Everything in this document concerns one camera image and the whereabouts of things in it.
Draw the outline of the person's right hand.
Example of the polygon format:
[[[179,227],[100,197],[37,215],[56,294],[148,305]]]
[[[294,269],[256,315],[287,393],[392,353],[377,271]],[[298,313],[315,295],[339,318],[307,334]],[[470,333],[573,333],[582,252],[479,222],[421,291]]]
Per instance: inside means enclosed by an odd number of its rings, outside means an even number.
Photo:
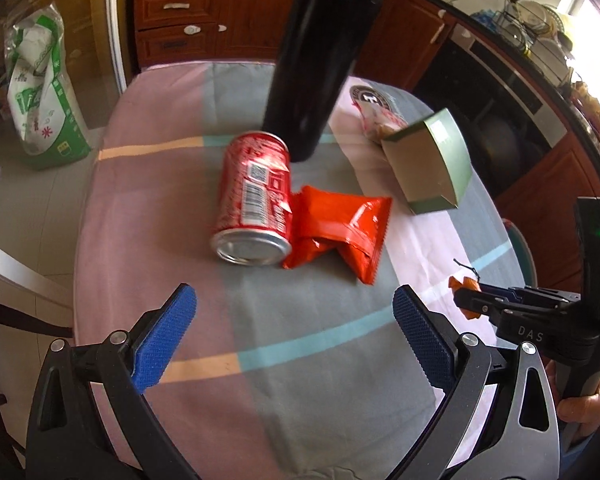
[[[600,380],[593,394],[563,399],[556,386],[555,362],[548,362],[545,371],[552,389],[558,418],[568,424],[578,424],[580,433],[585,437],[595,432],[600,426]]]

